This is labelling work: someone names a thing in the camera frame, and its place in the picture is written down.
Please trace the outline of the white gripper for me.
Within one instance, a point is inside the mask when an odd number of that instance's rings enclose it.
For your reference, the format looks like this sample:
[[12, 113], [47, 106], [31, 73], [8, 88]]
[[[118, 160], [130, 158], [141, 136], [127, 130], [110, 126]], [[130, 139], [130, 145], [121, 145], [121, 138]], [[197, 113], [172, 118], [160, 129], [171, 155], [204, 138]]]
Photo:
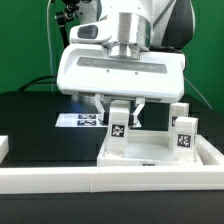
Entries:
[[104, 96], [135, 99], [130, 125], [136, 127], [145, 100], [175, 103], [184, 94], [185, 56], [177, 53], [143, 52], [138, 60], [109, 58], [101, 45], [71, 44], [63, 52], [58, 76], [59, 90], [68, 95], [93, 94], [99, 121], [107, 124]]

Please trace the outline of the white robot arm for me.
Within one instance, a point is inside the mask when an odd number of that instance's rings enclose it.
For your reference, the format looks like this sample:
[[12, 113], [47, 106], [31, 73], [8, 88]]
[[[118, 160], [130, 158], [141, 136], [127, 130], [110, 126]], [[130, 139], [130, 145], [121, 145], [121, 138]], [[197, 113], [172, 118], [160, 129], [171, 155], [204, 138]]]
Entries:
[[184, 93], [186, 59], [179, 50], [195, 28], [190, 0], [98, 0], [96, 17], [70, 31], [57, 86], [68, 95], [94, 98], [100, 120], [102, 101], [176, 103]]

